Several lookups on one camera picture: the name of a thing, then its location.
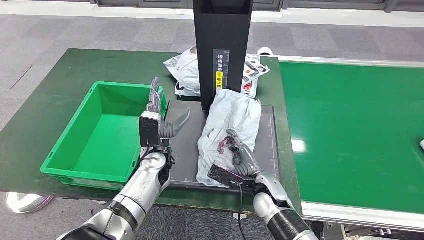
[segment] black wire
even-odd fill
[[[236,181],[232,181],[232,183],[237,184],[238,185],[238,188],[240,189],[240,204],[238,205],[238,227],[240,228],[241,235],[243,235],[243,239],[244,240],[247,240],[246,239],[246,236],[245,236],[245,233],[243,232],[243,229],[242,229],[242,220],[240,219],[241,218],[241,215],[242,215],[242,205],[243,205],[243,190],[242,190],[242,185],[240,185],[240,183],[238,183]]]

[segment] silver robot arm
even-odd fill
[[[149,153],[140,167],[116,195],[109,206],[81,227],[69,231],[58,240],[131,240],[170,179],[160,182],[166,168],[167,157],[163,153]]]
[[[293,208],[286,190],[275,176],[266,172],[254,175],[255,183],[264,186],[254,196],[253,208],[276,240],[318,240]]]
[[[169,139],[178,134],[191,116],[188,109],[177,121],[164,122],[160,114],[161,94],[162,88],[155,78],[146,111],[138,119],[142,151],[130,180],[105,209],[57,240],[133,239],[159,195],[170,184],[170,170],[175,161]]]
[[[254,211],[276,240],[318,240],[294,209],[280,181],[260,169],[253,152],[234,130],[228,129],[227,133],[234,140],[241,162],[232,170],[213,165],[208,176],[230,188],[252,190]]]

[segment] white plastic bag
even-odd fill
[[[196,46],[163,63],[178,81],[175,94],[200,97],[198,52]]]
[[[175,95],[200,97],[199,63],[196,46],[163,64],[177,80]],[[269,71],[270,69],[267,66],[261,64],[259,55],[246,54],[241,93],[250,98],[255,98],[258,78]]]
[[[199,150],[198,172],[196,179],[208,187],[223,187],[223,184],[208,177],[209,169],[217,164],[225,169],[234,169],[233,153],[225,147],[227,129],[237,132],[241,141],[250,150],[255,149],[255,140],[259,131],[262,106],[247,96],[218,88],[210,106],[203,133],[197,142]]]

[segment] white floor line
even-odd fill
[[[193,19],[191,9],[98,7],[88,2],[26,1],[0,2],[0,15],[46,15],[146,19]],[[280,12],[254,11],[252,22],[348,26],[424,28],[424,12],[372,10],[301,9]]]

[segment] green crate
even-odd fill
[[[41,166],[62,183],[121,190],[140,157],[139,116],[150,85],[96,82]],[[161,112],[167,108],[165,95]]]

